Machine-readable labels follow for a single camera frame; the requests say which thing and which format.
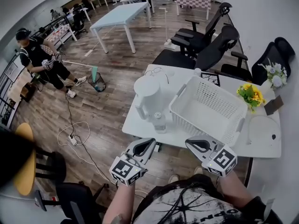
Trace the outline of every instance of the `mop handle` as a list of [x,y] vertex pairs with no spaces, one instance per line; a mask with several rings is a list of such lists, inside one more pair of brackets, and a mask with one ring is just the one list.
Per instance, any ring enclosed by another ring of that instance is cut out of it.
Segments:
[[80,63],[76,63],[76,62],[69,62],[69,61],[64,61],[63,62],[66,62],[66,63],[71,63],[71,64],[76,64],[76,65],[83,65],[83,66],[87,66],[87,67],[93,67],[91,65],[85,65],[85,64],[80,64]]

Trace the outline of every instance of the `standing person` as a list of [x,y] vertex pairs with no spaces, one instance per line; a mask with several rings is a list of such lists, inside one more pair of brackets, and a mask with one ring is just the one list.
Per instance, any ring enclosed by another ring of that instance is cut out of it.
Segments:
[[197,167],[194,176],[155,187],[139,204],[133,219],[135,183],[120,185],[103,224],[282,224],[277,215],[266,210],[259,197],[253,198],[234,171],[219,177],[223,195],[211,179]]
[[69,79],[75,82],[76,86],[83,83],[86,80],[86,77],[77,79],[61,62],[57,60],[53,62],[52,56],[47,54],[41,48],[41,45],[49,46],[55,57],[58,57],[60,54],[55,49],[53,43],[38,36],[29,38],[30,33],[30,30],[21,28],[15,34],[15,38],[21,47],[20,59],[22,65],[30,72],[38,73],[45,82],[53,84],[56,89],[65,92],[69,97],[74,98],[76,93],[67,89],[58,76],[63,80]]
[[52,19],[51,19],[51,21],[52,21],[52,20],[56,20],[56,19],[59,18],[60,14],[59,14],[58,12],[54,11],[53,9],[51,9],[50,12],[51,12],[51,14],[52,14]]

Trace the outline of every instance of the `wastebasket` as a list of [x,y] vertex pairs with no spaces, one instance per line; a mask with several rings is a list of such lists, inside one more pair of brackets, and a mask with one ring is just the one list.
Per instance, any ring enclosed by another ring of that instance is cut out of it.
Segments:
[[88,83],[97,91],[102,92],[106,89],[106,84],[103,78],[101,77],[100,73],[97,72],[95,81],[93,81],[93,76],[91,75],[88,78]]

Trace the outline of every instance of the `white laundry basket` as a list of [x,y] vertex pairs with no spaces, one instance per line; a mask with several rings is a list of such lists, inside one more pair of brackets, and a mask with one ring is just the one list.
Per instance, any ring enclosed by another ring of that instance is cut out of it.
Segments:
[[240,134],[247,109],[238,97],[199,76],[184,84],[169,104],[172,120],[190,137],[208,134],[230,147]]

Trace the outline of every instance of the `laminate floor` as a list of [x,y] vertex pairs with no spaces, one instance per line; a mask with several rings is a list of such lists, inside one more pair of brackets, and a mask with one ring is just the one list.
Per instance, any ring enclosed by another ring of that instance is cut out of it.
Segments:
[[[175,4],[167,6],[167,24],[169,37],[181,27],[192,28],[185,19],[196,18],[200,21],[199,32],[205,32],[208,24],[206,21],[206,11],[204,9],[182,9],[180,16],[176,15]],[[217,5],[212,4],[209,20],[217,10]],[[93,15],[91,22],[85,22],[88,30],[90,25],[100,17],[113,9],[102,6],[96,11],[91,11]],[[107,84],[104,92],[98,93],[93,87],[85,82],[80,86],[74,86],[77,93],[74,99],[69,99],[72,122],[86,121],[90,127],[90,136],[85,143],[94,161],[103,173],[109,177],[108,172],[113,160],[125,150],[133,137],[121,131],[127,113],[135,96],[133,85],[137,78],[143,75],[148,64],[152,63],[155,57],[163,50],[165,42],[165,22],[164,10],[155,7],[156,13],[152,15],[152,29],[147,27],[146,14],[141,13],[130,23],[130,31],[136,48],[136,53],[132,54],[126,33],[122,27],[111,27],[102,29],[100,35],[106,44],[109,53],[105,54],[98,44],[96,37],[91,32],[81,34],[78,42],[71,39],[61,47],[65,53],[64,59],[69,61],[98,66],[98,71]],[[224,22],[228,22],[228,17],[223,17],[217,27],[219,33]],[[93,52],[85,57],[84,55],[94,48]],[[241,51],[237,44],[233,50]],[[214,69],[220,69],[223,63],[237,64],[237,59],[227,52]],[[91,68],[66,64],[65,66],[76,76],[90,76]],[[70,125],[70,114],[65,94],[57,91],[51,84],[45,85],[41,92],[36,91],[29,103],[21,102],[12,123],[12,129],[22,123],[28,122],[33,129],[37,144],[46,151],[58,151],[64,157],[67,165],[66,182],[83,181],[93,192],[107,181],[102,178],[94,165],[88,164],[79,159],[76,153],[68,145],[59,146],[57,134]],[[86,123],[75,125],[76,134],[82,140],[88,137],[88,127]],[[69,128],[59,135],[60,144],[69,143],[67,136],[72,132]],[[77,154],[92,162],[83,146],[74,147]],[[248,158],[240,157],[235,168],[239,178],[244,181],[248,169]],[[157,185],[166,185],[172,174],[178,174],[181,178],[193,175],[194,169],[200,165],[187,149],[163,145],[159,153],[154,153],[147,163],[148,172],[137,181],[136,189],[149,192]],[[53,192],[53,185],[47,180],[37,178],[37,181],[44,188],[45,192]],[[100,195],[98,201],[108,206],[115,193],[115,187],[110,185],[110,189]],[[138,195],[145,196],[145,193],[137,192]],[[135,196],[135,208],[141,201],[141,197]]]

